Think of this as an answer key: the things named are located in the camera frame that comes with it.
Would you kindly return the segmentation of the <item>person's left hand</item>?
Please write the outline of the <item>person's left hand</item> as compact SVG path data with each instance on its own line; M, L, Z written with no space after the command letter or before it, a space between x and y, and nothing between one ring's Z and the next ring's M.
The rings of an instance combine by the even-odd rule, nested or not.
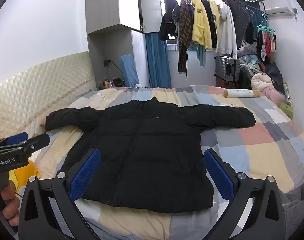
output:
M8 186L1 191L1 197L4 201L8 201L2 211L4 217L8 220L10 226L18 226L20 200L16 197L16 187L13 181L8 181Z

